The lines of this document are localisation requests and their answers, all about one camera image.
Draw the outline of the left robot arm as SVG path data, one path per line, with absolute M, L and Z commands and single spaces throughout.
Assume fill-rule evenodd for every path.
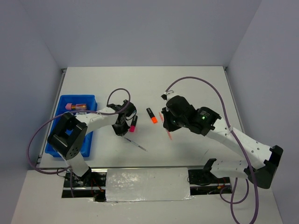
M 85 136 L 102 127 L 111 126 L 114 133 L 122 137 L 129 130 L 127 119 L 134 113 L 136 107 L 127 100 L 122 105 L 109 104 L 94 113 L 72 115 L 67 112 L 53 128 L 47 142 L 72 169 L 75 181 L 80 186 L 86 186 L 91 182 L 92 170 L 80 153 Z

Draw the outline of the orange clear pen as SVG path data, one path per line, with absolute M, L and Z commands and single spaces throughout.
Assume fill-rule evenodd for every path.
M 161 120 L 161 122 L 162 122 L 162 124 L 164 124 L 164 117 L 163 117 L 163 115 L 162 115 L 162 113 L 161 112 L 159 112 L 159 117 L 160 117 L 160 120 Z M 166 128 L 164 128 L 165 130 L 166 130 L 166 132 L 167 132 L 167 134 L 168 134 L 168 137 L 169 137 L 169 139 L 170 140 L 172 140 L 172 136 L 171 136 L 171 133 L 166 129 Z

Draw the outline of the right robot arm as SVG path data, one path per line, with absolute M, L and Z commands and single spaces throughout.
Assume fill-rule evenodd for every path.
M 229 127 L 224 118 L 212 109 L 195 109 L 184 97 L 176 93 L 164 93 L 161 97 L 166 101 L 162 114 L 163 127 L 168 132 L 187 128 L 192 133 L 221 143 L 244 158 L 235 162 L 209 159 L 203 171 L 203 177 L 207 182 L 232 177 L 247 179 L 262 189 L 270 188 L 283 154 L 280 146 L 270 147 L 254 140 L 242 131 Z

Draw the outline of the blue white round jar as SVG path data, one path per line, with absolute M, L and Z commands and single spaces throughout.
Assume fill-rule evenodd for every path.
M 85 115 L 85 114 L 87 114 L 86 112 L 77 112 L 76 114 L 75 114 L 75 116 L 78 116 L 78 115 Z

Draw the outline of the pink pen bundle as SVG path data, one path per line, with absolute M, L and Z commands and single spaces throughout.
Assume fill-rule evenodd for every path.
M 67 103 L 65 109 L 68 111 L 87 110 L 87 104 L 72 104 Z

